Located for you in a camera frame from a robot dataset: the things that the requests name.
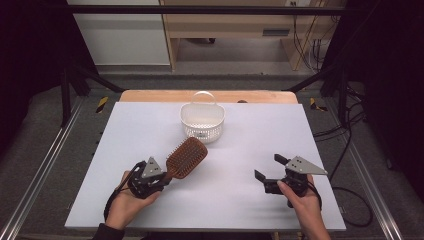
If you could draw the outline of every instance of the brush bristles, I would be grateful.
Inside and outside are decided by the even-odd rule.
[[[185,178],[208,154],[208,149],[197,138],[187,138],[166,161],[173,178]]]

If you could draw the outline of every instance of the wall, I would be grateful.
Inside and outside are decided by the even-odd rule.
[[[159,5],[155,0],[68,0],[86,5]],[[161,15],[75,14],[96,65],[169,65]]]

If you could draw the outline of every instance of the white basket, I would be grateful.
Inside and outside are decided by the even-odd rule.
[[[209,95],[213,103],[195,102],[201,94]],[[181,122],[188,137],[195,137],[202,143],[216,141],[222,134],[225,110],[216,104],[215,97],[207,91],[199,91],[191,97],[191,103],[181,107]]]

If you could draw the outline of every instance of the hand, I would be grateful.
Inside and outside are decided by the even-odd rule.
[[[130,172],[126,171],[122,176],[122,181]],[[155,192],[146,199],[136,198],[125,183],[122,189],[125,189],[116,196],[109,210],[109,216],[105,224],[111,228],[123,230],[141,211],[141,209],[152,204],[158,197],[160,192]]]
[[[308,181],[312,184],[314,183],[310,174],[308,174]],[[298,197],[284,182],[278,181],[277,184],[284,196],[286,196],[293,205],[304,234],[306,234],[309,239],[330,239],[330,235],[322,220],[318,197],[315,193],[308,188],[305,196]]]

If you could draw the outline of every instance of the white tabletop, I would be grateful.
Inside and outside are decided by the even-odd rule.
[[[125,170],[153,156],[166,171],[167,156],[186,138],[183,103],[116,103],[65,227],[97,228]],[[129,225],[152,231],[284,231],[300,229],[284,196],[265,194],[254,170],[282,178],[274,161],[301,156],[323,167],[300,104],[222,103],[220,139],[185,179],[172,180],[153,205]],[[314,176],[329,231],[345,230],[327,176]]]

